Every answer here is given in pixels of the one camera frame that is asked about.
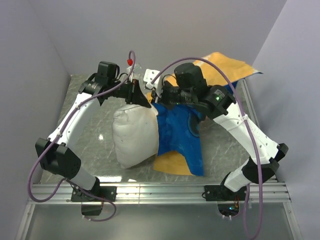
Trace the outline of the white pillow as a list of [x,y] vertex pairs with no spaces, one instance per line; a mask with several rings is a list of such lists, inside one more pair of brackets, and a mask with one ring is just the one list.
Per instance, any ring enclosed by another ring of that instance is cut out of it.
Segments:
[[159,149],[158,111],[155,107],[126,104],[113,114],[112,139],[118,163],[134,167],[155,156]]

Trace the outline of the yellow pillowcase with blue lining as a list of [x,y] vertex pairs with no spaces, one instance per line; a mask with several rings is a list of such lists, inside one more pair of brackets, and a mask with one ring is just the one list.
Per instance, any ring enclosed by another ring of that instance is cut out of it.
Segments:
[[[222,70],[234,87],[239,80],[258,73],[246,62],[220,52],[213,52],[204,59]],[[154,107],[158,111],[159,146],[153,169],[173,175],[204,176],[199,124],[205,116],[185,105],[167,109],[155,103]]]

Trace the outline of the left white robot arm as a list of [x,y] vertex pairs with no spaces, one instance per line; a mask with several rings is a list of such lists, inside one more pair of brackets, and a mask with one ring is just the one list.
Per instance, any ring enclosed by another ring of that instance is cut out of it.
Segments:
[[59,126],[35,144],[41,168],[76,184],[89,201],[100,197],[100,181],[82,167],[80,158],[73,152],[74,146],[93,113],[110,97],[124,99],[128,105],[151,108],[136,75],[140,69],[138,63],[130,65],[125,72],[126,78],[120,80],[120,67],[101,61],[97,72],[80,85],[71,109]]

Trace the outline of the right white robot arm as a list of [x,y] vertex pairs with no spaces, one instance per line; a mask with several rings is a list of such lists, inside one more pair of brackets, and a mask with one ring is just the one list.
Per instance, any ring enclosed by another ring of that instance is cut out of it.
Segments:
[[152,97],[165,107],[188,106],[223,127],[249,154],[248,160],[228,173],[215,198],[229,201],[244,192],[250,184],[262,186],[279,169],[279,162],[287,152],[285,143],[270,139],[244,112],[237,94],[219,84],[207,83],[202,70],[191,62],[174,70],[176,85],[164,81],[162,73],[147,77],[146,86],[152,89]]

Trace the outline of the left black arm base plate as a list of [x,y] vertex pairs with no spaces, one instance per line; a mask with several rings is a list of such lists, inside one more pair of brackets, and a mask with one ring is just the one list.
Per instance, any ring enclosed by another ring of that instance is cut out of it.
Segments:
[[93,190],[84,190],[74,187],[71,193],[71,202],[99,202],[100,199],[114,202],[116,200],[116,186],[100,186]]

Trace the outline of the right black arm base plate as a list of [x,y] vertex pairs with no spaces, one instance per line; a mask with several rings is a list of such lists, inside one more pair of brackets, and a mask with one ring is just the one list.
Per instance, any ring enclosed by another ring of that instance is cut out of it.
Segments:
[[205,185],[204,192],[201,197],[207,202],[227,202],[240,200],[244,201],[246,197],[247,187],[244,186],[240,190],[233,192],[224,185]]

